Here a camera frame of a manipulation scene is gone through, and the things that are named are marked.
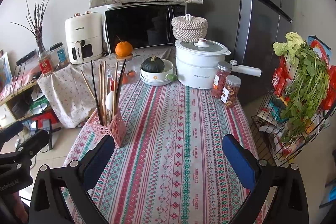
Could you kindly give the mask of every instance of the jar label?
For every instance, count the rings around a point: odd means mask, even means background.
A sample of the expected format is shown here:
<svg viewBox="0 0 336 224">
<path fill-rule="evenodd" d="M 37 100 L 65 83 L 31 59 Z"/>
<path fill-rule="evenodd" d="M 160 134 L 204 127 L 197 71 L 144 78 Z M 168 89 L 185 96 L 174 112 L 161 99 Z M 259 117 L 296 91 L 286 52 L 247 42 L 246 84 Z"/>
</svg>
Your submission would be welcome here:
<svg viewBox="0 0 336 224">
<path fill-rule="evenodd" d="M 50 61 L 48 59 L 43 60 L 39 63 L 42 73 L 45 75 L 53 70 Z"/>
<path fill-rule="evenodd" d="M 229 91 L 224 87 L 223 92 L 222 92 L 222 96 L 220 98 L 223 103 L 226 103 L 228 96 L 229 96 Z"/>
<path fill-rule="evenodd" d="M 57 54 L 60 62 L 64 62 L 66 60 L 66 56 L 63 49 L 57 51 Z"/>
<path fill-rule="evenodd" d="M 215 79 L 213 81 L 213 88 L 214 89 L 217 89 L 217 86 L 218 86 L 218 80 L 219 80 L 219 76 L 218 75 L 215 75 Z"/>
</svg>

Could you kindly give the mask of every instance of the dining table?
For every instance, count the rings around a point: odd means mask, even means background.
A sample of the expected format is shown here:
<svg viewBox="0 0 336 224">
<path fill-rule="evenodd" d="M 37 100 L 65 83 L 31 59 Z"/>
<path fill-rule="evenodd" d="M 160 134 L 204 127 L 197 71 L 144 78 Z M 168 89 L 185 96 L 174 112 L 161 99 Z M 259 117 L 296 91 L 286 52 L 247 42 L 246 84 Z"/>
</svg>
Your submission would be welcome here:
<svg viewBox="0 0 336 224">
<path fill-rule="evenodd" d="M 122 86 L 119 107 L 126 135 L 88 193 L 109 223 L 229 223 L 247 197 L 222 151 L 232 134 L 258 158 L 244 111 L 225 108 L 210 90 L 179 81 Z M 65 162 L 80 160 L 102 139 L 86 124 Z M 63 196 L 82 223 L 68 190 Z M 262 223 L 265 203 L 255 223 Z"/>
</svg>

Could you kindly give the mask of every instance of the blue label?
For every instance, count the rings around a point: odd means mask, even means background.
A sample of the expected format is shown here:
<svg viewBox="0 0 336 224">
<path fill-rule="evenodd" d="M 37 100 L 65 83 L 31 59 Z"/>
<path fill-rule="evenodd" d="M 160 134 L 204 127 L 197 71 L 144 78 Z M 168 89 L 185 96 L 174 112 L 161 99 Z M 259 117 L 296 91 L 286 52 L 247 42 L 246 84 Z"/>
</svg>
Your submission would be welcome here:
<svg viewBox="0 0 336 224">
<path fill-rule="evenodd" d="M 63 49 L 60 49 L 59 51 L 57 51 L 57 54 L 58 54 L 58 58 L 60 62 L 64 62 L 67 59 Z"/>
</svg>

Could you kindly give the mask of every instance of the gray refrigerator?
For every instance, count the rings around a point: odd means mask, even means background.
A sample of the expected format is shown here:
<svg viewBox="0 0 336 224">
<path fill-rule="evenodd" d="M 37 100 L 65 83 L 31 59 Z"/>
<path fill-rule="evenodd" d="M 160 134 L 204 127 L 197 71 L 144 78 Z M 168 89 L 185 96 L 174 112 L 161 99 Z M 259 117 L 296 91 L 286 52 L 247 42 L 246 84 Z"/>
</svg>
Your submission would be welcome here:
<svg viewBox="0 0 336 224">
<path fill-rule="evenodd" d="M 237 74 L 242 80 L 238 94 L 241 104 L 272 87 L 279 61 L 272 44 L 285 42 L 286 32 L 292 31 L 294 0 L 204 0 L 202 5 L 188 4 L 187 12 L 208 20 L 206 38 L 232 52 L 227 60 L 262 70 L 260 78 Z"/>
</svg>

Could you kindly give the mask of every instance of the glass pot lid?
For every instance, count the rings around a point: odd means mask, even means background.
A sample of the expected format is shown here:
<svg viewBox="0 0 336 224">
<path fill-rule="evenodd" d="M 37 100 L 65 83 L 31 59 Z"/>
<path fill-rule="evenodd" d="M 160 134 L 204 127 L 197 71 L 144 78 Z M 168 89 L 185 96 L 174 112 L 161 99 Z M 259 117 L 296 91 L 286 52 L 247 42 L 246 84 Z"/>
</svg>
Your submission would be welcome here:
<svg viewBox="0 0 336 224">
<path fill-rule="evenodd" d="M 195 53 L 197 55 L 229 55 L 231 52 L 224 45 L 212 41 L 200 38 L 197 43 L 184 42 L 181 40 L 176 40 L 175 46 L 182 50 Z"/>
</svg>

